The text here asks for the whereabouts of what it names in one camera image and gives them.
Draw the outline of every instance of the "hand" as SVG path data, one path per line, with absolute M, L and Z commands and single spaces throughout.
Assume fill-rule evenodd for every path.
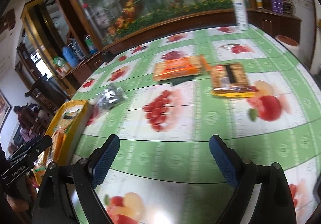
M 33 187 L 33 182 L 27 175 L 25 175 L 25 179 L 26 179 L 26 184 L 27 184 L 27 188 L 31 196 L 31 199 L 32 201 L 35 201 L 37 197 L 37 192 Z M 7 195 L 7 201 L 14 212 L 23 212 L 29 209 L 29 204 L 24 200 L 16 199 Z

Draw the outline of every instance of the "apple print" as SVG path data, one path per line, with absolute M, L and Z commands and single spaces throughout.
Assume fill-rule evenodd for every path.
M 232 51 L 232 53 L 234 54 L 238 54 L 238 53 L 245 53 L 245 52 L 254 52 L 254 50 L 247 46 L 247 45 L 241 45 L 241 44 L 226 44 L 226 45 L 223 45 L 221 46 L 220 48 L 225 48 L 227 50 L 230 50 Z
M 258 80 L 254 82 L 254 87 L 258 90 L 255 92 L 255 97 L 247 98 L 247 102 L 252 107 L 248 110 L 251 121 L 259 117 L 271 122 L 279 119 L 282 111 L 290 113 L 291 109 L 286 96 L 281 95 L 279 98 L 273 96 L 275 90 L 269 83 Z
M 162 55 L 162 59 L 164 60 L 172 60 L 183 57 L 183 53 L 181 51 L 173 50 L 171 52 L 168 52 L 165 55 Z
M 141 51 L 141 50 L 145 50 L 145 49 L 147 49 L 147 47 L 148 47 L 148 46 L 142 46 L 142 45 L 140 45 L 140 46 L 138 46 L 138 47 L 135 47 L 135 48 L 131 51 L 131 54 L 134 54 L 134 53 L 136 53 L 136 52 L 138 52 L 138 51 Z
M 93 123 L 93 121 L 95 120 L 95 118 L 98 117 L 98 114 L 99 114 L 98 106 L 97 105 L 93 105 L 92 114 L 91 114 L 86 126 L 91 125 Z
M 123 55 L 123 56 L 121 56 L 118 60 L 122 62 L 122 61 L 124 61 L 126 58 L 127 58 L 127 57 L 126 57 L 125 55 Z
M 275 96 L 252 97 L 249 98 L 248 103 L 253 107 L 249 111 L 252 121 L 256 120 L 256 117 L 265 121 L 275 121 L 281 116 L 282 107 Z
M 83 84 L 83 88 L 90 87 L 94 83 L 94 81 L 95 80 L 93 78 L 88 78 L 86 82 Z
M 129 69 L 129 66 L 123 66 L 122 68 L 117 69 L 116 71 L 112 72 L 111 78 L 109 78 L 107 81 L 115 81 L 116 79 L 125 75 L 128 69 Z
M 105 196 L 106 212 L 114 224 L 138 224 L 142 219 L 145 207 L 141 197 L 134 192 L 124 196 Z
M 180 39 L 183 39 L 183 38 L 185 38 L 185 37 L 186 37 L 185 34 L 172 35 L 172 36 L 169 36 L 169 37 L 167 38 L 167 42 L 166 42 L 166 43 L 168 43 L 168 42 L 175 42 L 175 41 L 180 40 Z
M 144 112 L 146 113 L 146 119 L 148 119 L 148 123 L 156 132 L 164 130 L 164 127 L 161 125 L 161 123 L 164 123 L 168 119 L 168 104 L 172 102 L 172 100 L 169 98 L 171 94 L 171 91 L 165 90 L 152 102 L 143 107 Z
M 225 32 L 225 33 L 232 33 L 234 30 L 229 28 L 229 27 L 226 27 L 226 26 L 223 26 L 223 27 L 220 27 L 219 29 L 217 29 L 218 31 L 221 31 L 221 32 Z
M 294 185 L 294 184 L 290 184 L 289 188 L 290 188 L 290 191 L 291 191 L 291 197 L 292 197 L 292 200 L 293 200 L 294 207 L 296 207 L 297 203 L 298 203 L 298 200 L 296 198 L 294 198 L 294 196 L 297 193 L 297 186 Z

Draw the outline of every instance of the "wooden chair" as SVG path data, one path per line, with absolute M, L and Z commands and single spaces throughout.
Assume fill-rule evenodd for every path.
M 47 74 L 42 77 L 39 77 L 31 86 L 30 91 L 25 93 L 25 97 L 32 96 L 34 99 L 37 98 L 34 95 L 34 90 L 38 90 L 50 103 L 54 106 L 54 109 L 59 109 L 66 101 L 69 101 L 70 98 L 53 82 L 48 80 Z

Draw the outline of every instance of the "yellow snack package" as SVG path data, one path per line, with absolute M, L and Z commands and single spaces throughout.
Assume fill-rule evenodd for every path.
M 231 98 L 254 97 L 258 89 L 251 86 L 240 63 L 211 67 L 213 95 Z

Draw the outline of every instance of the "small snack packet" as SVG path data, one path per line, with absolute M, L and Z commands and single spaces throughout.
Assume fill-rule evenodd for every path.
M 156 63 L 154 67 L 154 81 L 175 77 L 198 75 L 202 72 L 202 63 L 198 56 L 187 56 Z
M 96 106 L 99 113 L 106 113 L 112 107 L 124 102 L 126 99 L 127 95 L 121 87 L 116 88 L 114 84 L 109 84 L 98 94 Z
M 216 65 L 211 68 L 213 95 L 233 98 L 254 97 L 258 90 L 249 84 L 240 63 Z

